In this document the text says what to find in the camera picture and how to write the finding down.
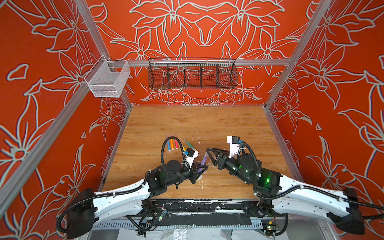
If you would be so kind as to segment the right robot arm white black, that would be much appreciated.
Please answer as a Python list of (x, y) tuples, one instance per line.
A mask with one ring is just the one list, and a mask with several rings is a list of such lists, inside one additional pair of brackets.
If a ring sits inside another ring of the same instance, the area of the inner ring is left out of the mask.
[(265, 169), (253, 152), (240, 151), (232, 157), (229, 151), (207, 149), (214, 166), (226, 169), (248, 185), (260, 199), (261, 216), (300, 215), (333, 223), (337, 229), (354, 235), (365, 234), (366, 220), (383, 219), (384, 214), (363, 216), (360, 207), (383, 210), (382, 206), (358, 201), (355, 190), (327, 190), (289, 178), (276, 171)]

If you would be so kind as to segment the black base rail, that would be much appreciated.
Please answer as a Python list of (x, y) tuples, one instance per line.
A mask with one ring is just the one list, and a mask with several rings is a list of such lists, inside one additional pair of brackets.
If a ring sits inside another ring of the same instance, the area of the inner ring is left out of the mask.
[(272, 210), (262, 212), (259, 200), (244, 199), (150, 199), (145, 200), (143, 209), (133, 216), (143, 216), (151, 211), (166, 209), (170, 214), (243, 214), (247, 217), (284, 217)]

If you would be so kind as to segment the purple highlighter pen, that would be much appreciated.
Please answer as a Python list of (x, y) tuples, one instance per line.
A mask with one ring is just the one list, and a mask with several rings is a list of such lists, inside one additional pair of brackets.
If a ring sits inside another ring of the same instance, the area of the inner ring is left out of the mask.
[(205, 155), (204, 155), (203, 160), (202, 160), (202, 162), (201, 162), (201, 165), (202, 165), (202, 166), (204, 166), (204, 165), (206, 164), (207, 158), (208, 158), (208, 153), (205, 152)]

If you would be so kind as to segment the blue highlighter pen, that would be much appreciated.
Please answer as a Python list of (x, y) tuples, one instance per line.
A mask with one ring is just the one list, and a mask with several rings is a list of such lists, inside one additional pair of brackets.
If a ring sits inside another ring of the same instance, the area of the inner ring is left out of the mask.
[(168, 147), (168, 152), (170, 152), (172, 150), (170, 140), (167, 141), (167, 147)]

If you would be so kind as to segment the green highlighter pen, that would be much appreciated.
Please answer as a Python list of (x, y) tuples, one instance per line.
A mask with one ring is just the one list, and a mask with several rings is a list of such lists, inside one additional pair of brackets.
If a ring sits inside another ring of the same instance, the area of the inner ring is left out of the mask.
[(194, 151), (196, 151), (197, 149), (191, 144), (189, 143), (186, 139), (183, 139), (184, 143), (191, 149), (193, 149)]

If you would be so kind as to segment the orange highlighter pen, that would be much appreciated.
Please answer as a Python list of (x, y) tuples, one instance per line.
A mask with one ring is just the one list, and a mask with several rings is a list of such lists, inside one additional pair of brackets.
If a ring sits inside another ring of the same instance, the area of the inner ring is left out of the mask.
[(170, 142), (171, 142), (171, 149), (174, 150), (175, 149), (174, 140), (171, 139)]

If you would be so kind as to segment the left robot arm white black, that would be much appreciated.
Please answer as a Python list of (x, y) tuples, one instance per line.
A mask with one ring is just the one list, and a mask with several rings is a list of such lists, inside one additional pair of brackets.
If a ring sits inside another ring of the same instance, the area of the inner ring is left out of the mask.
[(186, 170), (180, 162), (171, 160), (149, 170), (142, 180), (134, 184), (109, 192), (85, 189), (59, 215), (56, 229), (66, 234), (67, 239), (75, 239), (90, 232), (97, 224), (126, 217), (141, 233), (149, 232), (167, 212), (164, 207), (155, 207), (151, 198), (184, 181), (195, 184), (207, 169), (207, 165), (193, 163)]

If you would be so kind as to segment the white mesh basket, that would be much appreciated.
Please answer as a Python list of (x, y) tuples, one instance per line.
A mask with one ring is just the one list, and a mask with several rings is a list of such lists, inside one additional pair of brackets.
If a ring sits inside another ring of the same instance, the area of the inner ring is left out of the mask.
[(123, 61), (120, 71), (115, 72), (110, 67), (110, 61), (100, 59), (90, 72), (85, 76), (85, 81), (96, 98), (119, 98), (131, 75), (131, 69), (127, 61)]

